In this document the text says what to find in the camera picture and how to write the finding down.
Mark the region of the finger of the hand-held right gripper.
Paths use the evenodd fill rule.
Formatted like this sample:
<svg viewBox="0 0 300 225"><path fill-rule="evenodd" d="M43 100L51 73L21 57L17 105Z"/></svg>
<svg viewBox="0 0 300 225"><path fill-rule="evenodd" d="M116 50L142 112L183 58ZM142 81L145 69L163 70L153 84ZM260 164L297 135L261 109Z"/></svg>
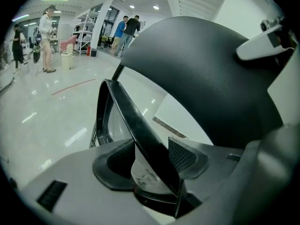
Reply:
<svg viewBox="0 0 300 225"><path fill-rule="evenodd" d="M289 50L294 50L289 32L286 27L277 24L240 45L236 49L236 54L240 60L256 60Z"/></svg>

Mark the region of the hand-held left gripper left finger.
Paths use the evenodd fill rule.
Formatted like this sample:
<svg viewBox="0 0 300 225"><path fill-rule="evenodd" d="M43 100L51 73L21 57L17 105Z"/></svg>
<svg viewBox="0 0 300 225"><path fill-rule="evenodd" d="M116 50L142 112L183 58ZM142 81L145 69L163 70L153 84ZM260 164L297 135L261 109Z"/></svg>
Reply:
<svg viewBox="0 0 300 225"><path fill-rule="evenodd" d="M112 142L67 155L35 177L20 194L40 218L52 225L156 225L132 192L110 190L92 170L96 158L129 142ZM66 188L49 212L38 199L54 181L66 183Z"/></svg>

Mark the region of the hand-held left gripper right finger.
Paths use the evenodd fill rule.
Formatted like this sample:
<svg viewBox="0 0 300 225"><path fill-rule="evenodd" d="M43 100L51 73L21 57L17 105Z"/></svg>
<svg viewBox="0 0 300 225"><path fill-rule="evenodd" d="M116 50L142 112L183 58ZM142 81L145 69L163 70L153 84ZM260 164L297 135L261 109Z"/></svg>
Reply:
<svg viewBox="0 0 300 225"><path fill-rule="evenodd" d="M169 159L189 194L207 200L227 180L243 149L220 147L183 138L168 138Z"/></svg>

